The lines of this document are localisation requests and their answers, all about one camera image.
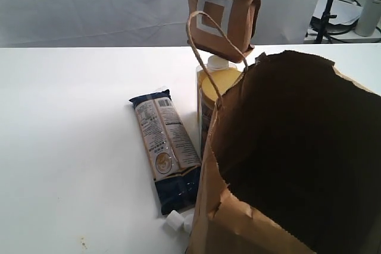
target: white cap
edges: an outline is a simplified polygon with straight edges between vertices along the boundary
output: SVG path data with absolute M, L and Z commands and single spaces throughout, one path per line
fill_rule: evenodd
M 177 211 L 171 211 L 171 213 L 167 216 L 166 222 L 175 231 L 178 231 L 183 227 L 184 218 Z
M 207 68 L 210 71 L 226 70 L 229 68 L 229 61 L 213 55 L 208 58 Z
M 193 214 L 189 214 L 184 219 L 184 230 L 188 232 L 189 234 L 192 231 L 192 224 L 193 224 Z

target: white backdrop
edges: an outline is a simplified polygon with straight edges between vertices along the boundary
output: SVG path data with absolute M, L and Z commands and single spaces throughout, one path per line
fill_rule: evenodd
M 302 43 L 317 0 L 262 0 L 256 44 Z M 187 0 L 0 0 L 0 46 L 185 46 Z

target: white table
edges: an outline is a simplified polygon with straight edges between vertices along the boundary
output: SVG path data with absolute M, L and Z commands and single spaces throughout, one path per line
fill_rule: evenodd
M 357 0 L 357 1 L 363 7 L 367 0 Z M 380 19 L 377 26 L 379 28 L 381 28 L 381 19 Z M 316 36 L 317 36 L 317 32 L 313 31 L 312 29 L 308 29 L 308 36 L 306 38 L 304 38 L 304 43 L 305 44 L 313 44 L 315 42 Z M 372 43 L 372 42 L 375 42 L 381 38 L 381 33 L 379 31 L 375 30 L 373 32 L 373 34 L 370 35 L 369 37 L 362 37 L 360 35 L 357 35 L 354 31 L 350 31 L 350 32 L 345 33 L 343 35 L 336 35 L 333 37 L 340 39 L 340 40 L 350 42 L 350 43 Z M 324 37 L 322 42 L 328 43 L 328 39 Z
M 284 49 L 330 58 L 381 93 L 381 44 L 258 46 L 248 60 Z M 0 253 L 183 253 L 188 235 L 160 215 L 128 99 L 169 87 L 198 142 L 191 49 L 0 49 L 0 58 Z

